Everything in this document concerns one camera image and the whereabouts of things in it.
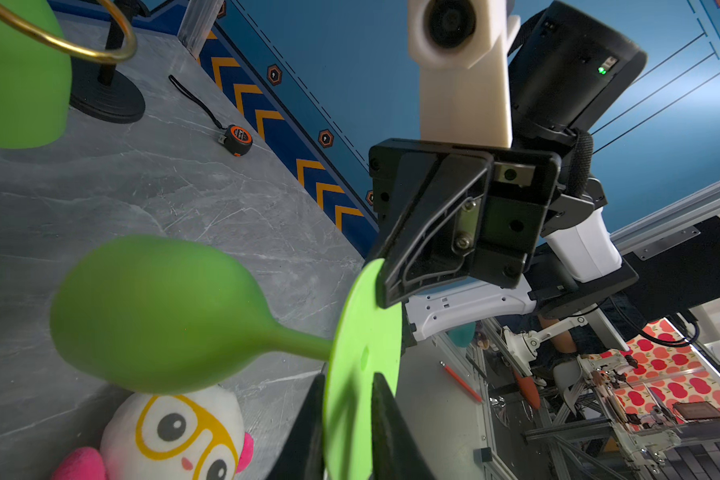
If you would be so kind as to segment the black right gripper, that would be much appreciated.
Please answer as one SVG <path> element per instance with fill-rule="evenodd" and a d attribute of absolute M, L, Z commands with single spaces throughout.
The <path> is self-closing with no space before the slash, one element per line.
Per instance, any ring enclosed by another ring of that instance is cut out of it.
<path fill-rule="evenodd" d="M 558 155 L 388 139 L 369 160 L 379 307 L 467 277 L 519 283 L 556 190 Z"/>

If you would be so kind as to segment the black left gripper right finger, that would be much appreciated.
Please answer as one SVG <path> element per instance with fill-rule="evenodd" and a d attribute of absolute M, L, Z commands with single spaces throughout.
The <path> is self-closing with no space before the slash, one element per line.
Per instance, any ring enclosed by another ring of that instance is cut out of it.
<path fill-rule="evenodd" d="M 433 480 L 385 376 L 374 374 L 371 396 L 373 478 Z"/>

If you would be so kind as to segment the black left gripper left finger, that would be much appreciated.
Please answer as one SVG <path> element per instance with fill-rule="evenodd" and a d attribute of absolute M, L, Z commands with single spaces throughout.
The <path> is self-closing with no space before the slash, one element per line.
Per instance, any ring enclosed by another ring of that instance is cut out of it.
<path fill-rule="evenodd" d="M 318 374 L 305 397 L 267 480 L 320 480 L 324 477 L 323 400 L 326 377 Z"/>

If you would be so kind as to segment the green wine glass front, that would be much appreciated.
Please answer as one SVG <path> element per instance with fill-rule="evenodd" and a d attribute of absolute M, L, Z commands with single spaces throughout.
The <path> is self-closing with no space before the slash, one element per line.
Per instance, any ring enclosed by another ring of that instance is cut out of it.
<path fill-rule="evenodd" d="M 270 352 L 323 362 L 324 474 L 369 479 L 373 377 L 383 374 L 394 395 L 401 357 L 401 308 L 376 302 L 382 265 L 376 259 L 361 270 L 327 340 L 281 325 L 252 274 L 227 254 L 190 241 L 122 237 L 66 276 L 50 332 L 73 367 L 149 394 L 210 387 Z"/>

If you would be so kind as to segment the green wine glass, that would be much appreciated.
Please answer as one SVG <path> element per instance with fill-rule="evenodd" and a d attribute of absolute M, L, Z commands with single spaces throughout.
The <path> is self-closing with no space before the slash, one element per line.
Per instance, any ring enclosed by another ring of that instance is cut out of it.
<path fill-rule="evenodd" d="M 0 21 L 0 148 L 58 140 L 67 126 L 70 57 Z"/>
<path fill-rule="evenodd" d="M 382 265 L 376 259 L 361 270 L 327 340 L 281 325 L 252 274 L 227 254 L 190 241 L 122 237 L 66 276 L 50 332 L 73 367 L 149 394 L 210 387 L 270 352 L 323 362 L 324 474 L 369 479 L 373 377 L 383 374 L 394 395 L 401 357 L 401 308 L 376 302 Z"/>

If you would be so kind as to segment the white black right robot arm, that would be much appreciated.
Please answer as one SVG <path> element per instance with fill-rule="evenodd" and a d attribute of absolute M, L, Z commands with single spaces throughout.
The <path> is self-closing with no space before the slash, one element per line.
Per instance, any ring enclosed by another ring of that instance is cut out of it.
<path fill-rule="evenodd" d="M 564 319 L 634 284 L 591 174 L 592 125 L 646 53 L 563 2 L 527 21 L 507 1 L 412 1 L 420 135 L 370 149 L 381 308 L 411 307 L 418 339 L 473 320 Z"/>

